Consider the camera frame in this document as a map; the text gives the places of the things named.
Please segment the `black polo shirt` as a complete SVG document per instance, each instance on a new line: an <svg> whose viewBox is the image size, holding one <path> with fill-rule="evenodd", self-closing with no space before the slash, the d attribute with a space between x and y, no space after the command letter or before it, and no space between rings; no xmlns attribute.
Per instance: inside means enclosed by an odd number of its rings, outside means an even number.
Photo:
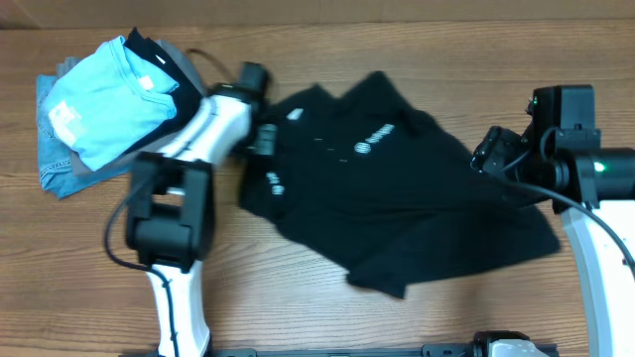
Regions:
<svg viewBox="0 0 635 357"><path fill-rule="evenodd" d="M315 85L273 105L274 153L248 163L240 206L343 267L357 287L410 284L557 253L526 196L474 171L470 153L381 71L340 97Z"/></svg>

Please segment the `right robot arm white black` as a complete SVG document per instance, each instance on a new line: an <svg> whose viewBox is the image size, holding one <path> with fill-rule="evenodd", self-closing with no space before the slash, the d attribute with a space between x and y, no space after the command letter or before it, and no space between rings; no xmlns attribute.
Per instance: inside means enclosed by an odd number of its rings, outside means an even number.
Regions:
<svg viewBox="0 0 635 357"><path fill-rule="evenodd" d="M578 270L593 356L634 353L634 151L604 148L589 84L534 90L523 134L493 126L471 167L549 200Z"/></svg>

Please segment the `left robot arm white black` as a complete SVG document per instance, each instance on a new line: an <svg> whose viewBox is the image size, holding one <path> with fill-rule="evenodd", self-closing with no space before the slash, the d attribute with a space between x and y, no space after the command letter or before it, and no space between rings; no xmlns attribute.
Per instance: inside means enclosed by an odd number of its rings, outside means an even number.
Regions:
<svg viewBox="0 0 635 357"><path fill-rule="evenodd" d="M133 165L126 243L138 254L155 298L158 356L204 356L202 268L214 232L213 173L252 132L264 84L219 84L186 127Z"/></svg>

